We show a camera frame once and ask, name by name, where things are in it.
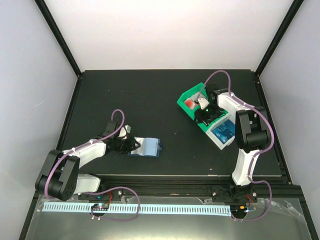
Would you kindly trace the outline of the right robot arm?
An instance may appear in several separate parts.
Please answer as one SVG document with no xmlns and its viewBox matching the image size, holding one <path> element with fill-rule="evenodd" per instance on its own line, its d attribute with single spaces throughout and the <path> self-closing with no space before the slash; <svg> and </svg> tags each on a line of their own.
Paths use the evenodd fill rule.
<svg viewBox="0 0 320 240">
<path fill-rule="evenodd" d="M 222 150 L 235 142 L 238 154 L 227 187 L 228 198 L 240 201 L 250 185 L 259 156 L 272 148 L 275 137 L 266 109 L 244 102 L 229 89 L 203 85 L 194 103 L 194 122 L 205 126 L 205 134 Z"/>
</svg>

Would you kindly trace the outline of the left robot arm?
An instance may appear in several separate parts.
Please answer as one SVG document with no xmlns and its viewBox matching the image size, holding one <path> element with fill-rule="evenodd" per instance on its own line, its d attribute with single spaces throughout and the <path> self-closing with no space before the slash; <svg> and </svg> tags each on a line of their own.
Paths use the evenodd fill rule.
<svg viewBox="0 0 320 240">
<path fill-rule="evenodd" d="M 111 120 L 104 131 L 88 142 L 64 151 L 51 150 L 35 181 L 35 190 L 61 201 L 85 193 L 90 193 L 97 200 L 103 199 L 108 188 L 101 183 L 101 178 L 93 173 L 80 174 L 79 170 L 111 152 L 127 154 L 138 149 L 141 144 L 130 131 L 129 125 Z"/>
</svg>

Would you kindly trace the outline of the blue card holder wallet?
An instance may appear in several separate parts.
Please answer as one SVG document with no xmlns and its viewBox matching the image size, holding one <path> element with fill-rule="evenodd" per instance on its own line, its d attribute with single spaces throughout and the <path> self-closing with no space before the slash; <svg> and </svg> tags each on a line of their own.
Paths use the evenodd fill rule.
<svg viewBox="0 0 320 240">
<path fill-rule="evenodd" d="M 129 156 L 138 157 L 155 157 L 158 158 L 160 151 L 163 149 L 161 140 L 153 137 L 135 137 L 137 147 L 128 153 Z"/>
</svg>

